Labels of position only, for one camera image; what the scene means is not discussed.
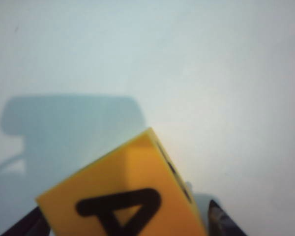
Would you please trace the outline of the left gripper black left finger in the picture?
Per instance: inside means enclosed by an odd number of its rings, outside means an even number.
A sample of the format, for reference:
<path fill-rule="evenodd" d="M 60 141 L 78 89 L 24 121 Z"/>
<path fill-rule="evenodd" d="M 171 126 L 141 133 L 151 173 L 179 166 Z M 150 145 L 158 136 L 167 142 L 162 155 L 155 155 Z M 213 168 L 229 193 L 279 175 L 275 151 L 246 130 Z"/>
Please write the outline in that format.
<path fill-rule="evenodd" d="M 49 236 L 51 228 L 40 208 L 36 207 L 5 231 L 2 236 Z"/>

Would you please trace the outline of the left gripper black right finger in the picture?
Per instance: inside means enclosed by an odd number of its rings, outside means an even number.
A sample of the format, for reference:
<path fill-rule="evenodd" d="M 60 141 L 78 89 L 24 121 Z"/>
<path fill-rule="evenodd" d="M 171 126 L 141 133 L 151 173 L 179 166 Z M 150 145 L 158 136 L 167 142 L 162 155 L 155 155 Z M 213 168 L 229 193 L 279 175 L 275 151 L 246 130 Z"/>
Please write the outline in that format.
<path fill-rule="evenodd" d="M 247 236 L 225 210 L 210 200 L 208 211 L 208 233 L 210 236 Z"/>

